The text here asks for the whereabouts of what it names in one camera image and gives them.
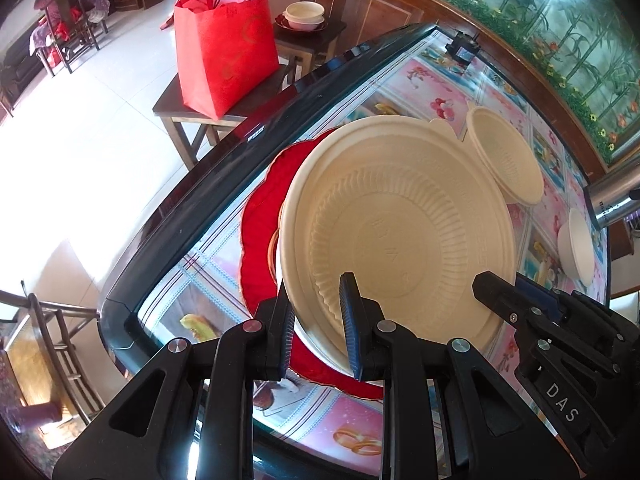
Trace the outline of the cream ribbed deep bowl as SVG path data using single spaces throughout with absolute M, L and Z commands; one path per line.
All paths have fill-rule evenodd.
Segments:
M 508 204 L 533 207 L 544 196 L 544 180 L 524 136 L 487 107 L 466 113 L 463 146 L 485 166 Z

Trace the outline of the small red gold-rimmed plate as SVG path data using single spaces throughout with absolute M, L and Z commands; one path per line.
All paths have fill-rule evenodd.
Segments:
M 268 262 L 269 273 L 273 280 L 273 283 L 276 285 L 280 283 L 279 270 L 278 270 L 278 266 L 279 266 L 278 247 L 279 247 L 279 230 L 276 230 L 276 232 L 274 232 L 272 234 L 272 237 L 270 238 L 270 242 L 267 250 L 267 262 Z

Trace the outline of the cream ribbed plate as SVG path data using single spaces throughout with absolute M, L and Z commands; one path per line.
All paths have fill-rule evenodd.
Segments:
M 281 208 L 279 252 L 305 346 L 344 375 L 344 273 L 416 336 L 487 350 L 501 322 L 474 297 L 474 278 L 516 272 L 510 214 L 489 171 L 452 134 L 404 116 L 349 122 L 311 151 Z

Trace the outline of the stacked bowls on side table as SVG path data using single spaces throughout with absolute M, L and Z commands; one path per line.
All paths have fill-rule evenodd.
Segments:
M 289 4 L 276 16 L 276 25 L 287 32 L 321 32 L 328 26 L 326 9 L 314 1 L 297 1 Z

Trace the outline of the stainless steel kettle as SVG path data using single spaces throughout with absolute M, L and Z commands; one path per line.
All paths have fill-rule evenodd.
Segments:
M 584 188 L 591 221 L 603 230 L 639 209 L 639 155 L 617 165 L 604 177 Z

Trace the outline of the large red glass plate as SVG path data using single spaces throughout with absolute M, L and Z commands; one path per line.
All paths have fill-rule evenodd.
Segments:
M 273 283 L 267 262 L 270 238 L 279 229 L 280 209 L 299 166 L 331 133 L 331 130 L 326 130 L 318 138 L 294 143 L 283 150 L 273 159 L 265 177 L 259 179 L 257 188 L 250 193 L 240 229 L 240 289 L 250 314 L 256 313 L 261 302 L 278 296 L 278 285 Z M 311 382 L 337 388 L 350 396 L 373 401 L 383 399 L 381 387 L 358 382 L 327 366 L 297 336 L 293 338 L 290 367 Z

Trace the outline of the dark wooden stool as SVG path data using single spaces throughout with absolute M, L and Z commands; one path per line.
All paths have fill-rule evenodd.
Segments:
M 258 107 L 276 96 L 287 82 L 295 76 L 296 68 L 291 64 L 281 64 L 279 68 L 232 105 L 220 110 L 213 109 L 204 114 L 186 105 L 182 95 L 182 84 L 178 75 L 160 95 L 152 111 L 160 118 L 169 139 L 178 152 L 186 170 L 192 170 L 198 163 L 198 151 L 207 140 L 214 148 Z

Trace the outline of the small black motor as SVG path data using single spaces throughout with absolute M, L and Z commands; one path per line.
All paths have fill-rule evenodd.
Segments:
M 465 32 L 457 32 L 456 36 L 446 44 L 446 51 L 450 58 L 461 66 L 469 66 L 480 52 L 480 45 L 476 36 L 472 37 Z

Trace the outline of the red gift bag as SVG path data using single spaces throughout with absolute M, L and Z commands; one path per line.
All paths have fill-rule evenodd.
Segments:
M 279 68 L 268 0 L 178 0 L 178 76 L 186 105 L 232 105 Z

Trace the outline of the small wooden side table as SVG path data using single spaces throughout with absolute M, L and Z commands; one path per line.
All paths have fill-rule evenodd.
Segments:
M 334 57 L 338 40 L 346 24 L 336 18 L 325 20 L 317 30 L 301 32 L 286 28 L 284 17 L 279 15 L 272 25 L 278 55 L 292 68 L 292 77 L 309 74 L 319 60 L 329 61 Z

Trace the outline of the wooden chair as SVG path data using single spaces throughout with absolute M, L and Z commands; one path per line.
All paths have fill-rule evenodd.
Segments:
M 43 13 L 43 40 L 34 39 L 32 43 L 49 67 L 56 61 L 71 73 L 76 58 L 91 49 L 100 50 L 94 29 L 99 27 L 108 33 L 108 0 L 35 0 L 34 9 Z

